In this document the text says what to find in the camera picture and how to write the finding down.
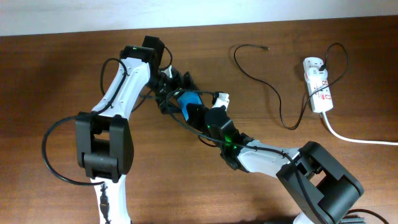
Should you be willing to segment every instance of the wooden table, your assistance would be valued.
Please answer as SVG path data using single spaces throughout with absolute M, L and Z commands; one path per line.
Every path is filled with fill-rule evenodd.
M 200 89 L 230 94 L 228 115 L 240 131 L 280 147 L 319 142 L 365 188 L 354 208 L 378 212 L 391 223 L 398 220 L 398 148 L 341 141 L 311 110 L 296 131 L 284 129 L 274 92 L 246 78 L 231 60 L 237 44 L 271 48 L 241 49 L 238 60 L 278 89 L 284 118 L 294 124 L 307 92 L 303 59 L 324 58 L 330 44 L 341 42 L 351 66 L 331 87 L 331 125 L 351 138 L 396 141 L 398 17 L 370 17 L 0 37 L 1 223 L 98 223 L 93 188 L 51 175 L 40 145 L 56 120 L 97 104 L 104 60 L 118 57 L 127 44 L 141 45 L 145 35 L 160 37 L 173 52 L 173 65 L 190 71 Z M 164 65 L 168 59 L 165 54 Z M 344 54 L 333 49 L 329 80 L 344 66 Z M 116 63 L 107 68 L 106 86 L 116 68 Z M 48 155 L 61 174 L 87 181 L 76 162 L 73 125 L 52 133 Z M 132 115 L 130 129 L 135 158 L 126 183 L 127 207 L 135 223 L 236 223 L 300 211 L 277 179 L 231 170 L 218 149 L 161 115 L 154 101 Z

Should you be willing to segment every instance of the power strip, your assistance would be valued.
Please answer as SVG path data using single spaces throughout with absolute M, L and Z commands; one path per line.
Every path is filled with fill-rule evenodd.
M 307 82 L 308 92 L 310 96 L 315 91 L 322 88 L 322 90 L 316 92 L 314 95 L 311 96 L 312 111 L 320 114 L 320 116 L 323 118 L 323 121 L 325 122 L 327 128 L 332 133 L 332 135 L 336 136 L 341 140 L 349 142 L 398 146 L 398 142 L 350 139 L 337 134 L 331 128 L 328 118 L 326 116 L 326 111 L 330 111 L 333 108 L 333 102 L 331 100 L 331 93 L 329 87 L 324 88 L 325 86 L 328 86 L 329 83 L 327 80 L 328 71 L 326 69 L 320 71 L 320 68 L 323 65 L 323 60 L 316 57 L 308 57 L 304 60 L 303 65 L 304 65 L 304 78 L 305 81 Z
M 304 78 L 307 82 L 308 92 L 311 95 L 313 92 L 328 86 L 328 71 L 324 69 L 319 71 L 323 65 L 323 60 L 316 57 L 308 57 L 303 62 L 304 65 Z M 322 113 L 329 111 L 333 108 L 333 102 L 331 100 L 331 93 L 328 88 L 315 93 L 311 97 L 312 111 L 315 113 Z

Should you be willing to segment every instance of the white connector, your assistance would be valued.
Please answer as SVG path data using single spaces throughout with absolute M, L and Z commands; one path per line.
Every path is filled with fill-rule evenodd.
M 219 93 L 216 102 L 214 103 L 212 108 L 219 108 L 225 106 L 225 110 L 228 109 L 229 105 L 229 94 L 228 93 Z
M 303 65 L 304 78 L 307 82 L 308 92 L 310 95 L 313 92 L 329 85 L 327 80 L 328 71 L 326 69 L 319 71 L 319 68 L 323 65 L 322 59 L 309 57 L 304 60 Z M 326 112 L 333 108 L 329 87 L 315 93 L 311 97 L 311 106 L 312 111 L 315 113 Z

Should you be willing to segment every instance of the robotic arm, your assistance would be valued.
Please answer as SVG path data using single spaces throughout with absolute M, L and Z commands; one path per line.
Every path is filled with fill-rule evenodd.
M 132 223 L 127 212 L 125 188 L 126 174 L 134 157 L 128 120 L 144 86 L 155 93 L 161 113 L 182 113 L 190 127 L 217 139 L 214 143 L 221 149 L 221 158 L 232 169 L 278 178 L 303 211 L 296 218 L 296 224 L 338 223 L 363 194 L 358 180 L 318 143 L 308 142 L 301 148 L 282 149 L 240 133 L 226 114 L 229 95 L 216 93 L 213 107 L 205 107 L 200 94 L 194 91 L 197 87 L 188 72 L 183 76 L 172 67 L 159 71 L 163 51 L 164 44 L 157 37 L 145 37 L 142 47 L 127 46 L 120 54 L 127 77 L 112 106 L 98 116 L 79 116 L 76 120 L 78 164 L 86 170 L 92 182 L 104 182 L 95 186 L 101 224 Z M 123 75 L 124 69 L 119 66 L 109 90 L 93 111 L 104 108 Z M 170 94 L 179 107 L 168 102 Z M 97 138 L 102 132 L 109 132 L 109 140 Z M 281 153 L 257 150 L 257 147 Z M 300 180 L 315 210 L 308 206 L 291 161 L 283 156 L 284 153 L 292 158 L 300 171 Z M 314 186 L 309 180 L 321 171 L 326 177 Z

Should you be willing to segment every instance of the black cable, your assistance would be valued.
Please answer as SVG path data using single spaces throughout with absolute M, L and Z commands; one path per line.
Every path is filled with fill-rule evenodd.
M 131 112 L 134 112 L 135 110 L 137 110 L 138 107 L 140 107 L 140 106 L 145 102 L 145 100 L 148 98 L 148 96 L 150 95 L 150 93 L 152 93 L 152 90 L 149 90 L 149 92 L 148 92 L 147 94 L 145 94 L 144 97 L 142 97 L 141 102 L 139 102 L 138 105 L 135 106 L 135 107 L 131 110 Z
M 201 141 L 203 144 L 210 146 L 210 147 L 217 147 L 216 145 L 212 145 L 212 144 L 208 144 L 207 142 L 205 142 L 200 136 L 198 136 L 199 141 Z
M 111 220 L 109 220 L 108 215 L 109 215 L 109 202 L 108 202 L 108 196 L 106 196 L 106 189 L 108 187 L 106 184 L 103 184 L 101 186 L 101 196 L 99 197 L 99 210 L 101 211 L 102 215 L 104 216 L 105 219 L 105 224 L 111 224 Z
M 139 97 L 141 98 L 148 98 L 148 99 L 155 99 L 155 100 L 161 100 L 162 97 L 158 97 L 158 96 L 147 96 L 147 95 L 143 95 L 143 94 L 138 94 Z
M 168 53 L 170 55 L 170 63 L 166 67 L 159 68 L 160 71 L 164 71 L 167 68 L 169 68 L 171 66 L 172 62 L 173 62 L 173 54 L 172 54 L 172 52 L 166 46 L 164 46 L 164 48 L 168 51 Z
M 234 51 L 234 61 L 235 61 L 236 65 L 239 67 L 240 71 L 243 72 L 247 77 L 249 77 L 249 78 L 251 78 L 251 79 L 253 79 L 253 80 L 257 81 L 257 82 L 261 82 L 261 83 L 263 83 L 263 84 L 266 84 L 267 86 L 269 86 L 269 87 L 276 93 L 276 95 L 278 96 L 278 99 L 279 99 L 279 117 L 280 117 L 280 121 L 282 122 L 282 124 L 284 125 L 285 128 L 287 128 L 287 129 L 289 129 L 289 130 L 295 130 L 295 129 L 300 125 L 300 122 L 301 122 L 301 120 L 302 120 L 302 118 L 303 118 L 303 115 L 304 115 L 304 111 L 305 111 L 305 109 L 306 109 L 306 107 L 307 107 L 307 105 L 308 105 L 308 102 L 311 100 L 311 97 L 312 97 L 314 94 L 318 93 L 319 91 L 322 91 L 322 90 L 325 89 L 325 88 L 331 87 L 331 86 L 332 86 L 333 84 L 335 84 L 338 80 L 340 80 L 341 78 L 343 78 L 343 76 L 346 74 L 346 72 L 347 72 L 347 70 L 348 70 L 348 67 L 349 67 L 349 57 L 348 57 L 348 53 L 347 53 L 346 49 L 344 48 L 344 46 L 343 46 L 341 43 L 334 43 L 334 44 L 332 44 L 332 45 L 330 45 L 330 46 L 328 47 L 328 50 L 326 51 L 325 64 L 321 66 L 320 70 L 321 70 L 321 69 L 324 70 L 324 69 L 326 68 L 326 63 L 327 63 L 327 60 L 328 60 L 329 50 L 330 50 L 333 46 L 335 46 L 335 45 L 340 46 L 340 47 L 343 49 L 343 51 L 344 51 L 344 53 L 345 53 L 345 55 L 346 55 L 346 58 L 347 58 L 347 66 L 346 66 L 346 69 L 344 70 L 344 72 L 343 72 L 335 81 L 331 82 L 331 83 L 330 83 L 329 85 L 327 85 L 327 86 L 324 86 L 323 88 L 320 88 L 320 89 L 317 90 L 317 91 L 314 91 L 314 92 L 308 97 L 308 99 L 306 100 L 306 102 L 305 102 L 305 104 L 304 104 L 304 106 L 303 106 L 303 108 L 302 108 L 302 110 L 301 110 L 301 112 L 300 112 L 300 116 L 298 117 L 298 120 L 297 120 L 296 124 L 293 125 L 293 126 L 291 126 L 291 127 L 289 127 L 289 126 L 287 126 L 287 125 L 285 124 L 285 121 L 284 121 L 284 119 L 283 119 L 283 117 L 282 117 L 282 100 L 281 100 L 281 98 L 280 98 L 280 95 L 279 95 L 278 91 L 277 91 L 271 84 L 265 82 L 264 80 L 261 80 L 261 79 L 254 78 L 254 77 L 250 76 L 245 70 L 243 70 L 243 68 L 239 65 L 238 61 L 236 60 L 236 51 L 237 51 L 238 49 L 240 49 L 241 47 L 257 47 L 257 48 L 264 49 L 264 50 L 269 50 L 269 48 L 266 47 L 266 46 L 255 45 L 255 44 L 243 44 L 243 45 L 240 45 L 240 46 L 238 46 L 238 47 L 235 49 L 235 51 Z
M 382 221 L 384 224 L 389 224 L 387 222 L 387 220 L 385 218 L 383 218 L 381 215 L 377 214 L 376 212 L 372 212 L 370 210 L 366 210 L 366 209 L 352 209 L 350 211 L 347 212 L 347 215 L 352 214 L 352 213 L 367 213 L 370 215 L 373 215 L 374 217 L 380 219 L 380 221 Z
M 125 64 L 124 64 L 122 61 L 120 61 L 119 59 L 117 59 L 117 58 L 109 58 L 109 59 L 107 59 L 107 60 L 104 62 L 103 68 L 102 68 L 102 70 L 101 70 L 101 76 L 102 76 L 102 77 L 103 77 L 103 72 L 104 72 L 104 70 L 105 70 L 106 64 L 107 64 L 109 61 L 111 61 L 111 60 L 115 60 L 115 61 L 119 62 L 119 63 L 123 66 L 124 74 L 123 74 L 122 80 L 120 81 L 120 84 L 118 85 L 116 91 L 114 92 L 114 95 L 113 95 L 112 98 L 108 101 L 108 103 L 106 104 L 106 106 L 105 106 L 103 109 L 99 110 L 99 111 L 92 111 L 90 114 L 75 115 L 75 116 L 70 116 L 70 117 L 67 117 L 67 118 L 63 118 L 63 119 L 61 119 L 61 120 L 55 122 L 53 125 L 51 125 L 51 127 L 50 127 L 50 128 L 45 132 L 45 134 L 44 134 L 43 141 L 42 141 L 42 157 L 43 157 L 44 163 L 45 163 L 45 165 L 47 166 L 47 168 L 49 168 L 50 172 L 51 172 L 54 176 L 56 176 L 56 177 L 59 178 L 60 180 L 63 180 L 63 181 L 65 181 L 65 182 L 68 182 L 69 184 L 75 184 L 75 185 L 80 185 L 80 186 L 93 186 L 93 185 L 101 185 L 101 184 L 104 184 L 104 182 L 103 182 L 103 181 L 97 182 L 97 183 L 79 182 L 79 181 L 71 180 L 71 179 L 69 179 L 69 178 L 67 178 L 67 177 L 65 177 L 65 176 L 63 176 L 63 175 L 61 175 L 61 174 L 59 174 L 57 171 L 55 171 L 55 169 L 51 166 L 51 164 L 50 164 L 50 162 L 49 162 L 49 159 L 47 158 L 47 153 L 46 153 L 47 139 L 49 138 L 51 132 L 52 132 L 57 126 L 60 126 L 61 124 L 65 123 L 65 122 L 67 122 L 67 121 L 70 121 L 70 120 L 73 120 L 73 119 L 78 119 L 78 118 L 81 118 L 81 117 L 84 117 L 84 116 L 97 116 L 97 115 L 101 114 L 102 112 L 106 111 L 106 110 L 112 105 L 114 99 L 115 99 L 116 96 L 118 95 L 119 90 L 120 90 L 120 88 L 122 87 L 122 85 L 123 85 L 123 83 L 124 83 L 124 81 L 125 81 L 125 79 L 126 79 L 126 77 L 127 77 L 127 68 L 126 68 Z
M 209 137 L 209 136 L 207 136 L 207 135 L 205 135 L 205 134 L 202 134 L 202 133 L 199 133 L 199 132 L 195 131 L 193 128 L 189 127 L 188 125 L 184 124 L 182 121 L 180 121 L 179 119 L 177 119 L 177 118 L 174 116 L 174 114 L 170 112 L 170 108 L 169 108 L 169 103 L 170 103 L 170 101 L 169 101 L 169 99 L 170 99 L 172 96 L 174 96 L 174 94 L 175 94 L 176 92 L 206 93 L 206 94 L 210 94 L 210 95 L 212 95 L 212 96 L 214 96 L 215 93 L 209 92 L 209 91 L 198 91 L 198 90 L 174 90 L 174 91 L 171 91 L 169 94 L 167 94 L 166 99 L 165 99 L 165 100 L 166 100 L 166 108 L 167 108 L 167 111 L 169 112 L 169 115 L 170 115 L 178 124 L 180 124 L 181 126 L 183 126 L 183 127 L 186 128 L 186 129 L 188 129 L 188 130 L 189 130 L 190 132 L 192 132 L 193 134 L 196 134 L 197 136 L 203 137 L 203 138 L 205 138 L 205 139 L 207 139 L 207 140 L 210 140 L 210 141 L 213 141 L 213 142 L 218 142 L 218 143 L 221 143 L 221 144 L 230 144 L 230 145 L 236 146 L 236 147 L 246 147 L 246 148 L 248 148 L 248 149 L 263 150 L 263 151 L 274 152 L 274 153 L 279 154 L 279 155 L 281 155 L 281 156 L 283 156 L 283 157 L 286 157 L 286 158 L 290 161 L 290 163 L 291 163 L 291 165 L 292 165 L 292 167 L 293 167 L 293 169 L 294 169 L 294 173 L 295 173 L 295 176 L 296 176 L 296 178 L 297 178 L 297 182 L 298 182 L 298 184 L 299 184 L 299 186 L 300 186 L 300 188 L 301 188 L 301 191 L 302 191 L 302 193 L 303 193 L 303 196 L 304 196 L 304 198 L 305 198 L 305 201 L 308 203 L 308 206 L 311 208 L 312 212 L 315 214 L 315 216 L 317 217 L 317 219 L 318 219 L 322 224 L 326 224 L 326 221 L 325 221 L 325 220 L 321 217 L 321 215 L 316 211 L 316 209 L 315 209 L 315 207 L 314 207 L 314 205 L 313 205 L 313 203 L 312 203 L 310 197 L 308 196 L 308 193 L 307 193 L 307 191 L 305 190 L 305 187 L 304 187 L 303 181 L 302 181 L 302 179 L 301 179 L 299 170 L 297 169 L 297 166 L 296 166 L 294 160 L 293 160 L 286 152 L 283 152 L 283 151 L 281 152 L 281 151 L 278 151 L 278 150 L 276 150 L 276 149 L 269 149 L 269 148 L 266 148 L 266 147 L 245 146 L 245 145 L 238 144 L 238 143 L 235 143 L 235 142 L 226 142 L 226 141 L 222 141 L 222 140 L 219 140 L 219 139 L 211 138 L 211 137 Z

